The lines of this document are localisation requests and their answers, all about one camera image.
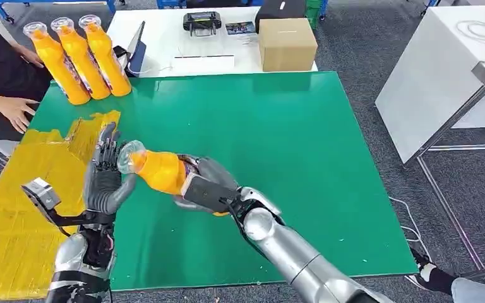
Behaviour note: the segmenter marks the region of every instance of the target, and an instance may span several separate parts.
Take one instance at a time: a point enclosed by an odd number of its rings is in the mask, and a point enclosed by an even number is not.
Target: yellow tape
[[[0,176],[0,299],[40,298],[54,271],[54,256],[63,234],[34,207],[20,186],[36,177],[53,186],[61,215],[84,210],[83,175],[99,131],[118,122],[120,113],[94,114],[72,123],[62,138],[53,130],[29,129]],[[74,232],[75,227],[67,228]]]

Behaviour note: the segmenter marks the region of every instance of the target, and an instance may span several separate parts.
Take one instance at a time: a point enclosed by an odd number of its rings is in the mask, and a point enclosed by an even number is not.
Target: clear bottle cap
[[[56,18],[51,22],[51,28],[59,35],[67,35],[75,30],[73,20],[68,17]]]
[[[47,35],[47,26],[42,22],[27,23],[23,27],[23,33],[31,39],[41,39]]]
[[[101,28],[101,19],[96,15],[86,15],[79,19],[79,26],[86,32],[94,32]]]
[[[146,148],[142,142],[133,140],[127,143],[120,151],[118,156],[118,170],[122,174],[138,172],[144,164],[146,158]]]

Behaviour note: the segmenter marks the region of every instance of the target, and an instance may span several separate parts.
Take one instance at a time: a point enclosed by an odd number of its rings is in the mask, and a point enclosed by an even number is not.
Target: green mat
[[[121,112],[124,140],[210,156],[265,193],[284,220],[350,276],[413,273],[413,262],[335,72],[131,80],[126,97],[75,107],[56,86],[31,127]],[[112,289],[281,281],[229,217],[179,209],[141,180],[116,220]]]

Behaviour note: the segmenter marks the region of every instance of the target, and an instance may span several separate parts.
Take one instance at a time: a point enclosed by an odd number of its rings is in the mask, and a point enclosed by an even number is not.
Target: orange bottle
[[[53,40],[47,33],[47,26],[41,22],[31,22],[23,27],[23,33],[31,38],[36,53],[69,102],[73,105],[87,103],[90,100],[90,94],[60,43]]]
[[[73,62],[92,98],[97,100],[107,98],[111,91],[101,77],[99,67],[88,50],[87,41],[75,31],[73,21],[60,17],[51,22],[51,28],[59,35],[62,47]]]
[[[153,189],[167,194],[181,194],[181,186],[191,171],[175,153],[146,150],[140,141],[131,141],[118,158],[122,174],[138,174]]]
[[[82,16],[79,26],[87,33],[88,45],[112,94],[120,97],[130,93],[129,78],[112,50],[111,38],[101,28],[101,19],[95,15]]]

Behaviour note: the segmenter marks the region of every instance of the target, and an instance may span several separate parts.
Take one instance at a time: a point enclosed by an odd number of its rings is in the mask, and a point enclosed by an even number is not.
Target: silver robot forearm
[[[248,212],[244,231],[306,303],[392,302],[344,275],[266,208]]]

